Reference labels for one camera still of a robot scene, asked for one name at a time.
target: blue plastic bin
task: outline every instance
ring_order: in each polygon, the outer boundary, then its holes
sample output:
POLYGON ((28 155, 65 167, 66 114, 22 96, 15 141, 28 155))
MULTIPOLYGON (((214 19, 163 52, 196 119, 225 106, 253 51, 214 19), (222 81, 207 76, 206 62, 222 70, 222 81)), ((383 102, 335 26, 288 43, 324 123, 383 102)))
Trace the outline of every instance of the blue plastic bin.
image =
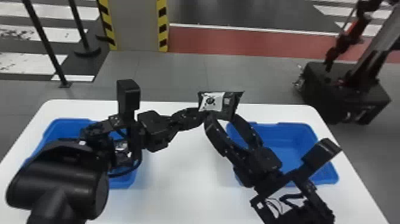
MULTIPOLYGON (((303 123, 258 124, 250 122, 250 124, 264 141, 264 146, 271 148, 282 161, 283 166, 280 170, 283 173, 301 166, 303 164, 301 157, 318 141, 311 127, 303 123)), ((226 130, 232 140, 242 147, 247 147, 231 123, 227 125, 226 130)), ((316 185, 334 184, 338 182, 339 177, 332 163, 328 162, 311 177, 311 180, 316 185)), ((290 182, 287 186, 295 186, 295 184, 290 182)))
MULTIPOLYGON (((95 123, 89 119, 56 119, 46 129, 43 134, 43 138, 39 145, 36 147, 31 156, 38 153, 48 142, 55 141, 59 138, 78 138, 81 128, 88 126, 89 124, 95 123)), ((111 132, 115 140, 121 139, 121 136, 116 132, 111 132)), ((127 168, 118 168, 113 170, 113 173, 119 173, 127 168)), ((124 176, 110 179, 110 188, 128 188, 135 181, 137 169, 124 176)))

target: white floor line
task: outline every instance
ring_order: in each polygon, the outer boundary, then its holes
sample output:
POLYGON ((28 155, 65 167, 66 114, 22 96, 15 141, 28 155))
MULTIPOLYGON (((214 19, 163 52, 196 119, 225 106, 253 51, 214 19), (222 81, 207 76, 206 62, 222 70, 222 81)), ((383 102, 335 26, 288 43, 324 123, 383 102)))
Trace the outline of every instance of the white floor line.
MULTIPOLYGON (((91 82, 93 81, 95 78, 95 76, 76 76, 73 74, 66 74, 65 75, 65 79, 67 79, 67 81, 71 81, 71 82, 91 82)), ((53 75, 53 78, 51 78, 52 81, 60 81, 60 78, 58 77, 58 75, 53 75)))
MULTIPOLYGON (((319 11, 321 11, 321 13, 323 13, 325 15, 338 15, 338 16, 343 16, 343 17, 349 16, 349 14, 352 10, 352 8, 348 8, 348 7, 333 7, 333 6, 325 6, 325 5, 314 5, 314 7, 316 9, 318 9, 319 11)), ((391 13, 392 13, 391 10, 376 10, 373 13, 372 17, 387 19, 391 13)))
POLYGON ((284 30, 284 29, 262 29, 262 28, 212 26, 212 25, 196 25, 196 24, 181 24, 181 23, 170 23, 170 26, 171 27, 197 28, 197 29, 242 30, 242 31, 269 32, 269 33, 294 33, 294 34, 318 35, 318 36, 337 36, 338 35, 337 33, 332 33, 332 32, 284 30))
MULTIPOLYGON (((33 4, 36 14, 40 18, 58 18, 73 20, 69 6, 33 4)), ((79 16, 82 20, 96 20, 99 17, 97 7, 78 7, 79 16)), ((0 2, 0 15, 29 17, 24 4, 18 2, 0 2)))
MULTIPOLYGON (((75 28, 43 27, 47 38, 51 42, 77 43, 80 35, 75 28)), ((2 38, 23 41, 40 41, 40 37, 33 26, 11 26, 0 24, 0 36, 2 38)))
MULTIPOLYGON (((313 1, 313 2, 338 2, 338 3, 353 3, 356 4, 358 0, 306 0, 306 1, 313 1)), ((387 2, 382 2, 381 5, 389 5, 387 2)))
MULTIPOLYGON (((67 55, 56 55, 61 64, 67 55)), ((50 58, 46 54, 25 54, 0 52, 0 73, 48 74, 55 72, 50 58)))
MULTIPOLYGON (((340 27, 342 27, 344 24, 343 22, 335 22, 335 23, 340 27)), ((351 26, 351 23, 347 24, 347 26, 345 27, 345 30, 348 30, 350 26, 351 26)), ((362 35, 363 36, 376 36, 376 34, 379 32, 380 28, 382 28, 382 25, 370 24, 365 28, 362 35)))

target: concrete floor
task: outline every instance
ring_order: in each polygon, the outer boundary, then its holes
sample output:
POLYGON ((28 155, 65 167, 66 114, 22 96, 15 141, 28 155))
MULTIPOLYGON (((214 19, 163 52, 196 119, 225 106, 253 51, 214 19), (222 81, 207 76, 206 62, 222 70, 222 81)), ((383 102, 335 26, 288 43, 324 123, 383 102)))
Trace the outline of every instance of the concrete floor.
MULTIPOLYGON (((241 102, 302 104, 292 82, 309 60, 225 55, 110 52, 93 84, 0 80, 0 158, 37 109, 49 99, 115 99, 115 81, 133 78, 147 101, 196 101, 200 90, 246 91, 241 102)), ((400 200, 400 65, 386 64, 379 76, 393 102, 368 126, 330 130, 390 223, 398 223, 400 200)))

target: white card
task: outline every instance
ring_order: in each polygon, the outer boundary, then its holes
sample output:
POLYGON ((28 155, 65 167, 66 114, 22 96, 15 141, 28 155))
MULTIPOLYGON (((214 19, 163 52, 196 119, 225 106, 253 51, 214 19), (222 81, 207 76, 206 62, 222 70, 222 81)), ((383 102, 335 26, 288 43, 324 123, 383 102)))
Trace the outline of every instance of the white card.
POLYGON ((225 92, 206 92, 203 93, 203 100, 199 107, 199 111, 222 111, 225 92))

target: red floor stripe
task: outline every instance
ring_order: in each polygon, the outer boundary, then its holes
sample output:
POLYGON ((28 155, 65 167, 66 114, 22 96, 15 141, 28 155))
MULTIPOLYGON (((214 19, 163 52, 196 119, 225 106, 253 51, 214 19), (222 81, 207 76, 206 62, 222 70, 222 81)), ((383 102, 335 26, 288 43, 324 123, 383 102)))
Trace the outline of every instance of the red floor stripe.
MULTIPOLYGON (((363 44, 352 46, 339 59, 356 61, 370 41, 366 38, 363 44)), ((334 44, 333 36, 171 27, 169 51, 324 59, 334 44)), ((400 51, 392 52, 387 62, 400 63, 400 51)))

